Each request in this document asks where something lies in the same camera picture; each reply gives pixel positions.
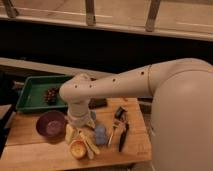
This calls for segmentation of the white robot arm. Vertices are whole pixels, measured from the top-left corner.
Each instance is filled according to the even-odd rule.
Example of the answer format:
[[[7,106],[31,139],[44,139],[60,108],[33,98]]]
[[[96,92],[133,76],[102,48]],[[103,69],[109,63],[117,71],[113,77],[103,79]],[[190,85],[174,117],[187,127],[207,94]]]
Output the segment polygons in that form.
[[[213,171],[213,65],[184,58],[98,80],[79,74],[60,88],[68,114],[91,98],[150,97],[153,171]]]

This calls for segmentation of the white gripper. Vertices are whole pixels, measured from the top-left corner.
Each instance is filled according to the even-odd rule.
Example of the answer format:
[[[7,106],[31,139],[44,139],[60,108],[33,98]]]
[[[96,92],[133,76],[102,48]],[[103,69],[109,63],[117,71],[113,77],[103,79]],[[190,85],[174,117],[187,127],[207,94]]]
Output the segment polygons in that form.
[[[83,127],[83,132],[91,140],[95,138],[95,122],[91,117],[91,111],[86,105],[71,104],[67,110],[68,121],[74,127]],[[70,125],[66,125],[65,141],[70,143],[75,129]]]

